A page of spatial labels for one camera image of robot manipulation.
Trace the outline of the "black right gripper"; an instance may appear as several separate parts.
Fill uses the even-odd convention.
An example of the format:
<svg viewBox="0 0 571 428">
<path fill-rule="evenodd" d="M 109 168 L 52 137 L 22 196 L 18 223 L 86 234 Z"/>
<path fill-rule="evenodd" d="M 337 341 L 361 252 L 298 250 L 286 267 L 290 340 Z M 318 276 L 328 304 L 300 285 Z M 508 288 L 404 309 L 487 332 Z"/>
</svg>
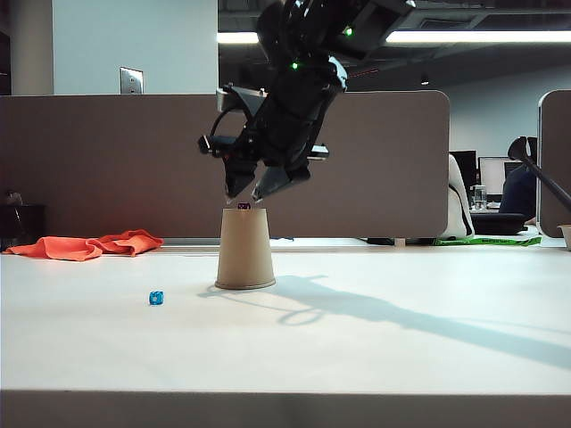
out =
<svg viewBox="0 0 571 428">
<path fill-rule="evenodd" d="M 221 115 L 240 111 L 246 122 L 239 136 L 198 139 L 199 151 L 221 158 L 226 196 L 236 198 L 255 178 L 257 162 L 292 168 L 311 151 L 335 97 L 346 89 L 347 72 L 333 56 L 291 62 L 277 73 L 268 92 L 227 84 L 218 93 Z M 267 167 L 252 191 L 255 202 L 310 179 L 307 166 Z"/>
</svg>

